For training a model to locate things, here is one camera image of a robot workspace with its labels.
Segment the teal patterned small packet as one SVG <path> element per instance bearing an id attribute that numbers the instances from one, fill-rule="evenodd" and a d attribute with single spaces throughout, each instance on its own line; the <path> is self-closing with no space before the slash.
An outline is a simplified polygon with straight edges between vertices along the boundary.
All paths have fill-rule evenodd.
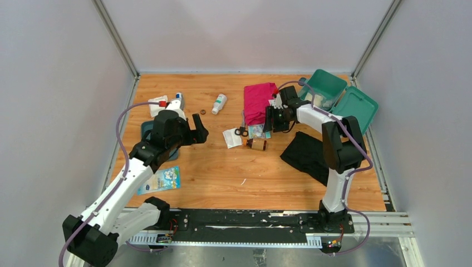
<path id="1" fill-rule="evenodd" d="M 250 139 L 270 139 L 271 133 L 269 131 L 263 130 L 264 124 L 248 126 L 248 137 Z"/>

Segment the pink folded cloth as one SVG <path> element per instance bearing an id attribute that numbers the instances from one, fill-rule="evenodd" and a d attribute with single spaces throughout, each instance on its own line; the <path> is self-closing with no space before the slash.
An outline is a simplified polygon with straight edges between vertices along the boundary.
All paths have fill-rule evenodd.
<path id="1" fill-rule="evenodd" d="M 244 87 L 244 118 L 248 126 L 265 122 L 266 107 L 276 91 L 275 83 L 267 82 Z"/>

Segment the black handled scissors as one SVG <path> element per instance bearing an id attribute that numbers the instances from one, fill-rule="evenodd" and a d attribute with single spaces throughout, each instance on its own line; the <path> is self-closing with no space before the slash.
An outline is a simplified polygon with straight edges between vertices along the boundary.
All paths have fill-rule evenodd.
<path id="1" fill-rule="evenodd" d="M 244 113 L 244 110 L 242 110 L 241 116 L 242 116 L 241 125 L 234 130 L 234 134 L 237 135 L 237 136 L 248 137 L 249 132 L 246 129 L 246 126 L 245 126 L 245 113 Z"/>

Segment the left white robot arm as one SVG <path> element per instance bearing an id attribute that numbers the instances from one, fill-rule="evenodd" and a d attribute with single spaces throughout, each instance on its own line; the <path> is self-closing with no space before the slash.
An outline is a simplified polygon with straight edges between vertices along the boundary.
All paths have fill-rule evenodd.
<path id="1" fill-rule="evenodd" d="M 154 118 L 151 131 L 125 152 L 125 164 L 110 186 L 81 215 L 69 215 L 62 229 L 65 245 L 59 265 L 69 252 L 92 266 L 107 266 L 119 247 L 141 230 L 154 226 L 158 230 L 172 225 L 170 205 L 150 197 L 135 211 L 120 216 L 138 188 L 151 178 L 173 153 L 182 146 L 203 144 L 208 137 L 200 115 L 192 115 L 195 129 L 177 110 L 162 110 Z"/>

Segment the blue cartoon packet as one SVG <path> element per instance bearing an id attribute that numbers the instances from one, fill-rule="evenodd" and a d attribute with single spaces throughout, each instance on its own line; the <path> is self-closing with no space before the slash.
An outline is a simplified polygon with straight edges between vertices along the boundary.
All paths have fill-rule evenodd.
<path id="1" fill-rule="evenodd" d="M 180 187 L 180 169 L 178 166 L 174 166 L 158 170 L 138 188 L 137 194 L 145 195 L 153 192 L 179 189 Z"/>

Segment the white gauze pack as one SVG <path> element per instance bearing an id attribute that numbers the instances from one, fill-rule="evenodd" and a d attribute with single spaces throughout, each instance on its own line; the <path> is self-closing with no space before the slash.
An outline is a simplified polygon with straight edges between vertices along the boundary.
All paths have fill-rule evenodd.
<path id="1" fill-rule="evenodd" d="M 149 99 L 148 104 L 150 116 L 155 117 L 161 110 L 167 108 L 168 105 L 168 97 L 167 95 L 163 95 L 160 97 Z"/>

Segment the brown orange-cap bottle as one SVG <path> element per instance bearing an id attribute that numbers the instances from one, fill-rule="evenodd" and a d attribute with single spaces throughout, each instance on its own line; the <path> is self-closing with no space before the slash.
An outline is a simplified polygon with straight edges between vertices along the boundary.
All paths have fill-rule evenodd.
<path id="1" fill-rule="evenodd" d="M 244 139 L 243 145 L 252 150 L 265 151 L 267 149 L 267 140 L 265 139 Z"/>

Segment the white paper sachet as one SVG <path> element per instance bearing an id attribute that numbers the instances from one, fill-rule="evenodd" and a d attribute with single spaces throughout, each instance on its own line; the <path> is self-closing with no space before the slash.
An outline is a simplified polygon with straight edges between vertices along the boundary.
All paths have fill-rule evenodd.
<path id="1" fill-rule="evenodd" d="M 242 145 L 242 138 L 235 133 L 235 130 L 237 130 L 237 128 L 223 131 L 224 141 L 228 149 Z"/>

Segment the black cloth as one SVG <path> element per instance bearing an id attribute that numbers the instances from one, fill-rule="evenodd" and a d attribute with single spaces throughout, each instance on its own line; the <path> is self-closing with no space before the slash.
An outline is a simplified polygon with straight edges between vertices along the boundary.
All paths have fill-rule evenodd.
<path id="1" fill-rule="evenodd" d="M 323 186 L 327 186 L 329 168 L 323 157 L 322 141 L 297 131 L 280 158 L 296 170 L 309 174 Z"/>

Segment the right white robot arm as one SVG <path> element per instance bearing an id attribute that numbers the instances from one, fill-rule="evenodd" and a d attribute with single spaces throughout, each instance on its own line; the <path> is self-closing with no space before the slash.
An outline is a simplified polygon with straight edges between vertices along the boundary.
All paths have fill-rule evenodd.
<path id="1" fill-rule="evenodd" d="M 363 171 L 361 164 L 369 158 L 357 118 L 337 116 L 314 105 L 313 101 L 302 100 L 289 81 L 279 86 L 274 93 L 275 100 L 265 112 L 264 131 L 288 132 L 290 127 L 301 123 L 322 134 L 322 156 L 328 167 L 326 193 L 319 203 L 314 224 L 322 231 L 332 232 L 349 228 L 351 209 L 348 207 L 348 193 L 351 180 Z"/>

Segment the teal medicine box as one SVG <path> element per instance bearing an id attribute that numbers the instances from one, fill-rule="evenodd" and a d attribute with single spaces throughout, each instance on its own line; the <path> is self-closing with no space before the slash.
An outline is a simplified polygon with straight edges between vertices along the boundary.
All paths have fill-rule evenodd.
<path id="1" fill-rule="evenodd" d="M 338 116 L 357 118 L 361 133 L 365 134 L 379 105 L 370 96 L 348 82 L 317 69 L 309 78 L 300 78 L 302 89 L 298 96 L 303 100 L 314 100 L 315 106 Z"/>

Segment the teal divided tray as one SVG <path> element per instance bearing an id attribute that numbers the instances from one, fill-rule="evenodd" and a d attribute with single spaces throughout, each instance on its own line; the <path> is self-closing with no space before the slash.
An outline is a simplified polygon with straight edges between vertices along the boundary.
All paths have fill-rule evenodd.
<path id="1" fill-rule="evenodd" d="M 141 124 L 141 137 L 144 138 L 146 141 L 150 141 L 153 125 L 154 125 L 153 121 L 145 121 Z M 167 160 L 167 162 L 175 161 L 178 159 L 178 157 L 179 157 L 179 150 L 174 149 L 170 152 L 170 157 Z"/>

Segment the cotton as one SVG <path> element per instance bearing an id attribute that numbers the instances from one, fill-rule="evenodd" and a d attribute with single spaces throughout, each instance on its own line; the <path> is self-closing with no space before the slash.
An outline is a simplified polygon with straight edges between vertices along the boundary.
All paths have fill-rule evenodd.
<path id="1" fill-rule="evenodd" d="M 315 94 L 314 96 L 313 104 L 322 110 L 329 112 L 335 103 L 336 103 L 336 100 L 334 98 L 327 99 L 326 97 L 319 94 Z"/>

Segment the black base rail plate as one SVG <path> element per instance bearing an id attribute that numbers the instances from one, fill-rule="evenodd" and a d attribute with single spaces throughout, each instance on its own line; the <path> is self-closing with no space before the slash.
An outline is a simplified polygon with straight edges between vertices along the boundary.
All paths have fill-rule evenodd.
<path id="1" fill-rule="evenodd" d="M 168 222 L 146 227 L 177 243 L 299 245 L 308 234 L 339 238 L 354 233 L 352 216 L 282 210 L 180 209 Z"/>

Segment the white green-label bottle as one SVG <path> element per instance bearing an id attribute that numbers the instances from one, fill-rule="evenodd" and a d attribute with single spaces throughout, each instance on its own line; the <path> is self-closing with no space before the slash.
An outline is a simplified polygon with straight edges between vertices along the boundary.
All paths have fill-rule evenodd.
<path id="1" fill-rule="evenodd" d="M 224 107 L 227 101 L 227 96 L 224 94 L 219 94 L 213 103 L 212 114 L 217 115 Z"/>

